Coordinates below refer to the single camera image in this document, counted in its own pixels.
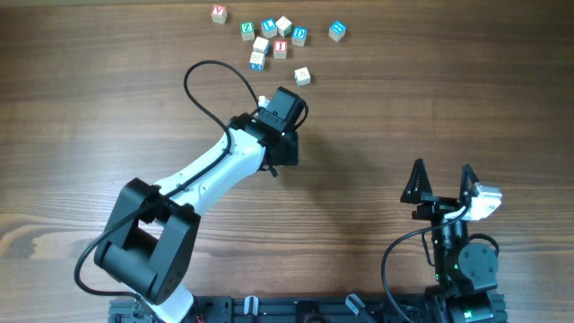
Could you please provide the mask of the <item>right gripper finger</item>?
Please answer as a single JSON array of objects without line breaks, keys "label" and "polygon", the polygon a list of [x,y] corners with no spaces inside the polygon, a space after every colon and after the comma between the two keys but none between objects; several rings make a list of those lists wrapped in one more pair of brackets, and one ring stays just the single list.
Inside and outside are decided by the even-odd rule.
[{"label": "right gripper finger", "polygon": [[469,205],[474,196],[474,184],[479,182],[472,167],[466,164],[462,168],[458,202],[460,205]]},{"label": "right gripper finger", "polygon": [[420,204],[426,201],[428,196],[432,195],[432,188],[424,164],[424,159],[417,159],[413,164],[410,178],[400,197],[400,202],[406,204]]}]

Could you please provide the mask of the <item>white block letter A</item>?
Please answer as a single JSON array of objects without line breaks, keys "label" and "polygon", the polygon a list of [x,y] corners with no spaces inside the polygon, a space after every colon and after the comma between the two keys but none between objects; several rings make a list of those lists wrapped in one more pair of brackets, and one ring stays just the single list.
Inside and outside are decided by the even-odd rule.
[{"label": "white block letter A", "polygon": [[294,71],[294,79],[298,86],[304,86],[311,82],[311,75],[307,67],[302,67]]}]

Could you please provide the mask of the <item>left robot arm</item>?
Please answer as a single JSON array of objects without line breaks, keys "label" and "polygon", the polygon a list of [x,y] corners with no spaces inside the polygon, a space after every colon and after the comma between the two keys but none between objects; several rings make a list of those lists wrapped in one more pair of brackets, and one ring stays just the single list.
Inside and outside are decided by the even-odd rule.
[{"label": "left robot arm", "polygon": [[255,114],[230,120],[220,141],[183,170],[120,191],[95,245],[94,262],[129,288],[132,309],[112,322],[181,322],[195,299],[183,285],[203,215],[231,188],[259,172],[298,162],[298,127],[307,103],[283,87]]}]

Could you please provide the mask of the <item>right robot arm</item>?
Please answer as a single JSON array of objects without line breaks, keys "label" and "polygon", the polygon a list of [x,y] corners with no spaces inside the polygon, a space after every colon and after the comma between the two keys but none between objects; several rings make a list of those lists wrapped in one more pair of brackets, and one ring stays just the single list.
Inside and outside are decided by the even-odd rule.
[{"label": "right robot arm", "polygon": [[472,168],[464,166],[458,197],[436,196],[422,159],[413,164],[400,201],[416,206],[412,218],[430,222],[437,285],[423,299],[429,322],[493,322],[490,290],[498,287],[500,247],[492,237],[470,235],[467,224],[481,221],[501,205],[499,188],[485,186]]}]

